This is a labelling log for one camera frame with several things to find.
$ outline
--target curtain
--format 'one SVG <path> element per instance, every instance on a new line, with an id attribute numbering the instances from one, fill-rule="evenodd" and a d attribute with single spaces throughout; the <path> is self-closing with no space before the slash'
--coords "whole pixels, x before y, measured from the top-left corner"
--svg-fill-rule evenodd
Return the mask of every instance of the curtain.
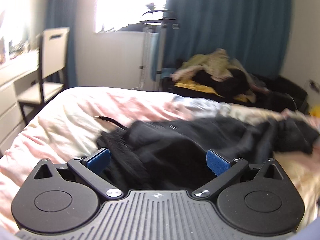
<path id="1" fill-rule="evenodd" d="M 291 0 L 167 0 L 179 30 L 167 29 L 164 67 L 217 48 L 251 73 L 278 75 L 286 51 Z"/>
<path id="2" fill-rule="evenodd" d="M 69 27 L 68 53 L 67 53 L 67 80 L 68 87 L 77 86 L 75 61 L 75 24 L 77 0 L 48 0 L 45 28 Z M 51 82 L 59 82 L 57 73 L 47 78 Z"/>

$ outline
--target chair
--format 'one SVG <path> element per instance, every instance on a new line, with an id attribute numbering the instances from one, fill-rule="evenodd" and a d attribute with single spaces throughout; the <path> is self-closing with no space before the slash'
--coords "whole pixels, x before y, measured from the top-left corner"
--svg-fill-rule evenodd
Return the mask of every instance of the chair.
<path id="1" fill-rule="evenodd" d="M 45 30 L 39 38 L 39 82 L 17 96 L 22 117 L 28 124 L 24 106 L 40 111 L 49 101 L 67 86 L 66 57 L 69 28 Z M 47 82 L 44 79 L 58 72 L 60 83 Z"/>

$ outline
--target chair backrest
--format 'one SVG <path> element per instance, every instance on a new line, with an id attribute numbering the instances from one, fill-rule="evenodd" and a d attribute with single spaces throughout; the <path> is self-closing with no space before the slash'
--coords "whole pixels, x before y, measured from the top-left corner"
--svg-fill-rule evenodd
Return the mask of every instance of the chair backrest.
<path id="1" fill-rule="evenodd" d="M 42 34 L 42 78 L 46 78 L 66 65 L 70 28 L 47 29 Z"/>

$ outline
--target blue gripper pad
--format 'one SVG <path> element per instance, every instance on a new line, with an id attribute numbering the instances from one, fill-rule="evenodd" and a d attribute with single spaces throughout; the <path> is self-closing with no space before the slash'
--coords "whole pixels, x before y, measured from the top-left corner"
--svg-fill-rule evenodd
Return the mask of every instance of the blue gripper pad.
<path id="1" fill-rule="evenodd" d="M 110 163 L 109 149 L 102 148 L 98 152 L 84 159 L 85 166 L 95 174 L 100 174 Z"/>
<path id="2" fill-rule="evenodd" d="M 216 153 L 210 150 L 207 152 L 207 165 L 210 168 L 210 170 L 212 170 L 213 173 L 217 176 L 224 173 L 231 167 L 229 162 L 225 161 Z"/>

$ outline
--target chair seat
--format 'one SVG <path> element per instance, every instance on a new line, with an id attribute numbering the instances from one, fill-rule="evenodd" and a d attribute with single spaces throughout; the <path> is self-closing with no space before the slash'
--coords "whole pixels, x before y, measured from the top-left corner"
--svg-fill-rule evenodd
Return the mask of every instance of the chair seat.
<path id="1" fill-rule="evenodd" d="M 63 84 L 44 82 L 43 83 L 43 94 L 44 101 L 48 101 L 54 95 L 56 95 L 63 87 Z M 40 86 L 39 83 L 28 88 L 26 91 L 22 92 L 17 96 L 18 101 L 22 103 L 30 103 L 39 105 L 41 104 Z"/>

